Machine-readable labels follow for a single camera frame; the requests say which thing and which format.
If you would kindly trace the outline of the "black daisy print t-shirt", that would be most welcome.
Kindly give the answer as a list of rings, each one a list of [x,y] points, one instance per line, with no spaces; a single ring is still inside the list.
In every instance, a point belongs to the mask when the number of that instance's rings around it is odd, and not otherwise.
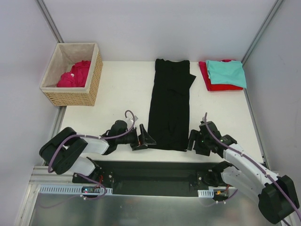
[[[189,140],[190,88],[196,76],[190,62],[155,61],[148,133],[154,149],[185,151]]]

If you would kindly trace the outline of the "teal t-shirt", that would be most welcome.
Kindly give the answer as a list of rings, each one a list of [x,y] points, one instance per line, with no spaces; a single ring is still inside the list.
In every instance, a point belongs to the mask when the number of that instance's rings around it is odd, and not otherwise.
[[[206,60],[206,67],[211,84],[247,88],[245,71],[240,61]]]

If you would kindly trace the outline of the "wicker basket with liner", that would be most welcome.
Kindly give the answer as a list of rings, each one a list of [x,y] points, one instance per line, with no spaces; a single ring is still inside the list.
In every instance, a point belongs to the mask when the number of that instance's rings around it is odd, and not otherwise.
[[[96,43],[58,43],[40,89],[54,106],[94,106],[102,67]]]

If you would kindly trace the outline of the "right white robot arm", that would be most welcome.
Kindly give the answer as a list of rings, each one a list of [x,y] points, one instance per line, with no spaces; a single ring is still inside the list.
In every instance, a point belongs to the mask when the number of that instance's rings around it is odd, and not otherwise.
[[[284,221],[294,212],[301,215],[293,180],[256,162],[233,137],[222,136],[212,121],[202,121],[199,130],[190,132],[188,150],[204,156],[215,153],[223,158],[201,181],[213,187],[234,186],[258,205],[270,223]]]

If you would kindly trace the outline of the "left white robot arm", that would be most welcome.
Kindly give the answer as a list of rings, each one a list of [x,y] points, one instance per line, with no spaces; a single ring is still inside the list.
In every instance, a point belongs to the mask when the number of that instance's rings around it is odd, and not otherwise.
[[[71,171],[76,183],[101,183],[104,173],[89,155],[109,155],[118,145],[130,145],[132,151],[137,151],[156,144],[143,124],[139,125],[139,129],[140,133],[137,133],[132,119],[115,121],[99,137],[80,135],[71,127],[66,127],[42,146],[39,155],[57,175]]]

